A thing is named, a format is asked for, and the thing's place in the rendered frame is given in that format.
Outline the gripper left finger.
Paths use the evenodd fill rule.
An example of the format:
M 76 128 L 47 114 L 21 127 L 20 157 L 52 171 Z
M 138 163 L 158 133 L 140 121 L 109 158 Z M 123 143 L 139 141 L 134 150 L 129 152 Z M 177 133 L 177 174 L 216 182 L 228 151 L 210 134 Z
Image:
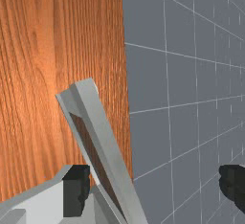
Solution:
M 63 167 L 51 180 L 0 203 L 0 224 L 96 224 L 90 167 Z

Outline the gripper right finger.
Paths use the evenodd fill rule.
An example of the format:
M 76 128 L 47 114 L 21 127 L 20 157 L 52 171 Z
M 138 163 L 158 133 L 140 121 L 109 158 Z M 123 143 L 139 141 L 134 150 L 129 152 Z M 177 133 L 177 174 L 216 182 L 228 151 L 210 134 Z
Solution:
M 218 171 L 221 192 L 245 214 L 245 167 L 222 165 Z

